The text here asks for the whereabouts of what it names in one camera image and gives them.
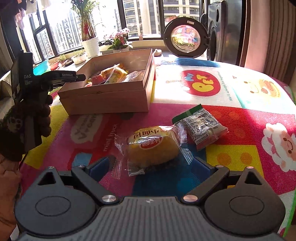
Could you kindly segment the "left hand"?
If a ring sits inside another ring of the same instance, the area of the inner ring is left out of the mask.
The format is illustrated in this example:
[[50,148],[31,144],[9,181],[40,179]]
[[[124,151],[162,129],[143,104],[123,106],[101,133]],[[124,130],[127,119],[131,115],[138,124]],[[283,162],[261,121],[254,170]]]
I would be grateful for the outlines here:
[[24,100],[15,104],[1,120],[1,155],[13,162],[20,162],[25,151],[26,138],[38,133],[51,134],[50,105],[53,97],[46,96],[45,103]]

